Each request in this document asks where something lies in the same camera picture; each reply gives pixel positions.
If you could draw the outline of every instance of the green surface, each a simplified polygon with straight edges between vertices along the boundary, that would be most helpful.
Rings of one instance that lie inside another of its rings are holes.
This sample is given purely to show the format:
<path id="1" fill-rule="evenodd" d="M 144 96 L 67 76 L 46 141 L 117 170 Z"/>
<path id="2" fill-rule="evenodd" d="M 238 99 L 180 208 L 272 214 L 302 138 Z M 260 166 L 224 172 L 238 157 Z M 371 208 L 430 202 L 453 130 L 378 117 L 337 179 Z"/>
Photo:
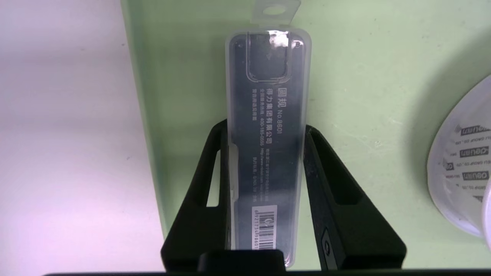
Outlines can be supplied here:
<path id="1" fill-rule="evenodd" d="M 123 1 L 164 232 L 209 130 L 226 118 L 226 36 L 249 0 Z M 329 140 L 408 247 L 405 268 L 491 267 L 484 241 L 433 205 L 426 158 L 458 100 L 491 74 L 488 0 L 304 0 L 307 123 Z M 319 269 L 305 182 L 297 260 Z"/>

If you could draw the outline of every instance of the barcode sticker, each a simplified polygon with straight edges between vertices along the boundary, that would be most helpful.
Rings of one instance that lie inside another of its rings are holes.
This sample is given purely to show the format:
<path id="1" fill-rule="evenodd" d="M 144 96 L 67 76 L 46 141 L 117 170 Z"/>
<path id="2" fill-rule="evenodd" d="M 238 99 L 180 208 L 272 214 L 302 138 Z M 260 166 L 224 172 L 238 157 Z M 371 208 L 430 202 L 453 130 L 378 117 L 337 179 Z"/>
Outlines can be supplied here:
<path id="1" fill-rule="evenodd" d="M 252 249 L 276 249 L 277 205 L 252 207 Z"/>

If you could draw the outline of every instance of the hanging tab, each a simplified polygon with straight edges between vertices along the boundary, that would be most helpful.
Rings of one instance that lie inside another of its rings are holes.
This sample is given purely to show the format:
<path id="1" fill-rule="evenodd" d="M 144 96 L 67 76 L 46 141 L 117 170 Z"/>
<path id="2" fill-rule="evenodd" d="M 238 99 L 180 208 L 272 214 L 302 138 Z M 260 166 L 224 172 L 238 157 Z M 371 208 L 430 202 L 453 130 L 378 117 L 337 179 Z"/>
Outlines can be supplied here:
<path id="1" fill-rule="evenodd" d="M 262 26 L 289 25 L 300 4 L 300 0 L 256 0 L 250 22 Z"/>

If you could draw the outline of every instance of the transparent plastic case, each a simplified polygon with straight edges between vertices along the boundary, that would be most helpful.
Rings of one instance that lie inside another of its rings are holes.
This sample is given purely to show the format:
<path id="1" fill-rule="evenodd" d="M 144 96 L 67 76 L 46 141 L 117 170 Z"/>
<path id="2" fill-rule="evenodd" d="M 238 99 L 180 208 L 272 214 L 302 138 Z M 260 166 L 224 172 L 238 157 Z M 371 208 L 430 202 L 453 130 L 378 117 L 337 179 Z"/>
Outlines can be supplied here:
<path id="1" fill-rule="evenodd" d="M 299 29 L 257 29 L 226 41 L 232 248 L 297 242 L 311 40 Z"/>

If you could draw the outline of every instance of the white wall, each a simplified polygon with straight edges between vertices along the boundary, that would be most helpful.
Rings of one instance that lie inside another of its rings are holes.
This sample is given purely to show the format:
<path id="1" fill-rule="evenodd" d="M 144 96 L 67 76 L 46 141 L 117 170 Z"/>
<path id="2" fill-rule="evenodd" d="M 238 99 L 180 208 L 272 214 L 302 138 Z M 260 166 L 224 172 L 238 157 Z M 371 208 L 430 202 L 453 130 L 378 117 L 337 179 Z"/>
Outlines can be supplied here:
<path id="1" fill-rule="evenodd" d="M 120 3 L 0 0 L 0 275 L 161 271 Z"/>

